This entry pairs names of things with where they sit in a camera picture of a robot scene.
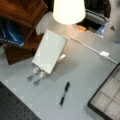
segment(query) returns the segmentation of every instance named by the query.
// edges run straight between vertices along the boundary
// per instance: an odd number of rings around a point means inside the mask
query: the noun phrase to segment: black pen
[[[66,96],[66,93],[67,93],[69,87],[70,87],[70,83],[67,82],[67,84],[66,84],[66,86],[65,86],[65,89],[64,89],[64,93],[63,93],[63,95],[62,95],[62,98],[61,98],[61,101],[60,101],[60,104],[59,104],[59,105],[60,105],[60,108],[61,108],[62,105],[63,105],[64,99],[65,99],[65,96]]]

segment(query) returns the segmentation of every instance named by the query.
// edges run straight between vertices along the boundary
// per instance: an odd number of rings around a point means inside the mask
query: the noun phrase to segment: white card
[[[66,43],[67,39],[46,30],[32,62],[48,74],[51,74]]]

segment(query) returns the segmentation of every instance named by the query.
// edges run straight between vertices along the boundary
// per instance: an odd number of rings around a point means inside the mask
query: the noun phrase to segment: lamp shade
[[[54,0],[53,17],[65,25],[82,21],[85,17],[84,0]]]

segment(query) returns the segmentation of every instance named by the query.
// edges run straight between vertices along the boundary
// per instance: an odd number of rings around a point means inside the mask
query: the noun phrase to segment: wooden furniture
[[[9,64],[33,56],[42,38],[37,36],[35,27],[46,11],[43,0],[0,0],[0,16],[16,22],[25,40],[23,47],[5,46]]]

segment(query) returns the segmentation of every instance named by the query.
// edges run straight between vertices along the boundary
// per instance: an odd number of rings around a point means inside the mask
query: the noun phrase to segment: white table
[[[114,60],[120,61],[119,45],[89,31],[77,34],[76,38],[98,51],[110,52]],[[87,103],[116,64],[73,40],[68,41],[63,53],[66,58],[56,71],[35,87],[27,80],[33,70],[32,59],[9,66],[0,47],[0,81],[42,120],[93,120],[87,112]],[[59,110],[67,81],[71,86]]]

